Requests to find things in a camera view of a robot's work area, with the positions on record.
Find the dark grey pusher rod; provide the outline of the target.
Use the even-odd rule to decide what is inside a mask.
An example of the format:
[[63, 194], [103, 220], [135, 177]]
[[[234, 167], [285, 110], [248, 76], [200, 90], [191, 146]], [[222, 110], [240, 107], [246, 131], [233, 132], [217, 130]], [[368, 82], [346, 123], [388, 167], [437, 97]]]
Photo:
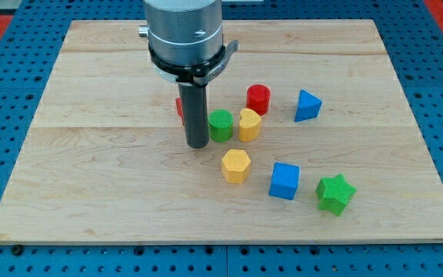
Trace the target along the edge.
[[194, 149], [204, 148], [209, 141], [206, 88], [179, 85], [179, 96], [187, 144]]

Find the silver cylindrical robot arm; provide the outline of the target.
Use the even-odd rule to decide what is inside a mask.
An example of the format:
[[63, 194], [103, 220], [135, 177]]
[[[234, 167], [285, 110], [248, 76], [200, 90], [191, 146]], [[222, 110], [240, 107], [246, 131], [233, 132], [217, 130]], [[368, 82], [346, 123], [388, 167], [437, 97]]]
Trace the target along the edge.
[[178, 85], [187, 144], [208, 144], [206, 89], [238, 51], [238, 41], [224, 44], [221, 0], [144, 0], [152, 64], [162, 78]]

